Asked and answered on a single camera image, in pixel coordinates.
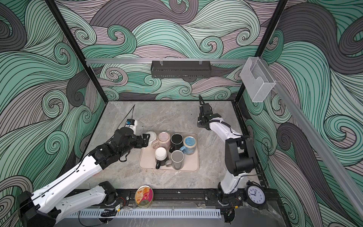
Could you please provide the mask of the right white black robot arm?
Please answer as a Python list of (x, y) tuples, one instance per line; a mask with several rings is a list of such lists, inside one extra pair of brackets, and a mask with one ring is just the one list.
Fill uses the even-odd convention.
[(233, 130), (219, 114), (213, 113), (209, 103), (199, 95), (199, 128), (213, 131), (225, 144), (225, 166), (227, 169), (224, 179), (217, 187), (218, 196), (224, 197), (237, 192), (239, 182), (256, 166), (257, 160), (253, 142), (249, 136)]

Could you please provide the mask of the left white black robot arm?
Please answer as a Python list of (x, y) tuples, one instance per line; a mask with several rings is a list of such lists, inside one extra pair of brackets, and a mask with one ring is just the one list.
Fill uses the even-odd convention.
[(127, 156), (133, 148), (147, 147), (149, 139), (150, 134), (137, 136), (130, 127), (117, 129), (111, 139), (85, 155), (68, 172), (33, 193), (23, 192), (17, 198), (23, 226), (53, 227), (84, 208), (97, 204), (114, 205), (117, 192), (108, 181), (80, 194), (68, 195), (90, 177)]

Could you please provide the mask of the black mug white base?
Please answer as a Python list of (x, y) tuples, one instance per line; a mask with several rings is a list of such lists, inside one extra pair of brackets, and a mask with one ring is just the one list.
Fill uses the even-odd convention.
[(156, 169), (166, 165), (169, 160), (167, 151), (164, 147), (159, 147), (155, 150)]

